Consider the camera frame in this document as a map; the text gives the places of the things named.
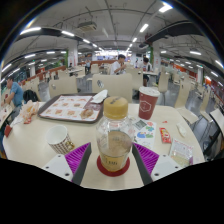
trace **bottle cap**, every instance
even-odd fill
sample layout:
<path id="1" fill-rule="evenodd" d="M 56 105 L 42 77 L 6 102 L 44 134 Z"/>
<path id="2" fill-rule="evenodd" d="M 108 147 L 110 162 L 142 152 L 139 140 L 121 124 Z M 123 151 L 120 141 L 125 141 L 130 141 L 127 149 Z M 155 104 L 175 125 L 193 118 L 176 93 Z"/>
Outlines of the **bottle cap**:
<path id="1" fill-rule="evenodd" d="M 113 119 L 121 120 L 128 114 L 128 101 L 120 96 L 108 97 L 104 100 L 104 116 Z"/>

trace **drink cup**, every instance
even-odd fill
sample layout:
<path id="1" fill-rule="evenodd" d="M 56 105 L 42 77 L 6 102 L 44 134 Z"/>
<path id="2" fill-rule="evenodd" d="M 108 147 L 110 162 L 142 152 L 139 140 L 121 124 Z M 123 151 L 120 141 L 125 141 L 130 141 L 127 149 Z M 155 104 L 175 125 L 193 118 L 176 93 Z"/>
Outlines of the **drink cup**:
<path id="1" fill-rule="evenodd" d="M 149 120 L 154 111 L 160 92 L 153 88 L 144 86 L 139 88 L 139 92 L 138 116 L 144 120 Z"/>
<path id="2" fill-rule="evenodd" d="M 56 125 L 50 128 L 46 134 L 47 143 L 59 154 L 67 154 L 75 145 L 71 142 L 68 130 L 63 125 Z"/>

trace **food tray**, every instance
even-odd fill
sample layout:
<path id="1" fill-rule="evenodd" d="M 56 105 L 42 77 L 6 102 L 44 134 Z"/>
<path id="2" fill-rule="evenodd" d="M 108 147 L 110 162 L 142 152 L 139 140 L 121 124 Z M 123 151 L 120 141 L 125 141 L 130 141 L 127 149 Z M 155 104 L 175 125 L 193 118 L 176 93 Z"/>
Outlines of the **food tray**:
<path id="1" fill-rule="evenodd" d="M 45 110 L 47 110 L 55 101 L 57 101 L 60 96 L 95 96 L 97 93 L 77 93 L 77 94 L 61 94 L 58 96 L 53 97 L 52 99 L 50 99 L 49 101 L 47 101 L 38 111 L 37 115 L 40 118 L 43 119 L 50 119 L 50 120 L 59 120 L 59 121 L 70 121 L 70 122 L 75 122 L 75 123 L 86 123 L 86 124 L 93 124 L 96 123 L 97 121 L 99 121 L 101 119 L 101 117 L 103 116 L 103 102 L 102 103 L 90 103 L 90 101 L 92 100 L 92 98 L 88 101 L 88 103 L 86 104 L 86 106 L 84 108 L 91 107 L 91 105 L 94 106 L 98 106 L 100 107 L 99 109 L 99 114 L 97 116 L 97 118 L 93 121 L 85 121 L 85 120 L 71 120 L 71 119 L 65 119 L 65 118 L 53 118 L 53 117 L 43 117 L 40 114 L 43 113 Z"/>

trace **red paper cup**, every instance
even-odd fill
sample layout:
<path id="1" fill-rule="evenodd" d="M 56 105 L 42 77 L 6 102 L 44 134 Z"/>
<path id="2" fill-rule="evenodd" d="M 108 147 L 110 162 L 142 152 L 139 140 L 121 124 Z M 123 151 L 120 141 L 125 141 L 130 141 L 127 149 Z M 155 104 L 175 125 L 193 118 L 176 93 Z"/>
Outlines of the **red paper cup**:
<path id="1" fill-rule="evenodd" d="M 139 92 L 140 97 L 138 116 L 144 120 L 149 120 L 154 111 L 160 92 L 153 88 L 144 86 L 139 88 Z"/>

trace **napkin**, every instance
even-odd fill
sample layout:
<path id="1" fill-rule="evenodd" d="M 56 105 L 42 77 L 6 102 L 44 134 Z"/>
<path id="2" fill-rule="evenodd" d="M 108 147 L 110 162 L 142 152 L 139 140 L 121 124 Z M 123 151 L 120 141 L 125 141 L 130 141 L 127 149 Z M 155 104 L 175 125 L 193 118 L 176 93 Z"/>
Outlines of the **napkin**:
<path id="1" fill-rule="evenodd" d="M 108 90 L 105 89 L 93 97 L 91 103 L 101 103 L 107 97 Z"/>
<path id="2" fill-rule="evenodd" d="M 181 123 L 177 123 L 177 128 L 178 128 L 180 134 L 181 134 L 183 137 L 186 137 L 187 132 L 186 132 L 185 128 L 182 126 Z"/>

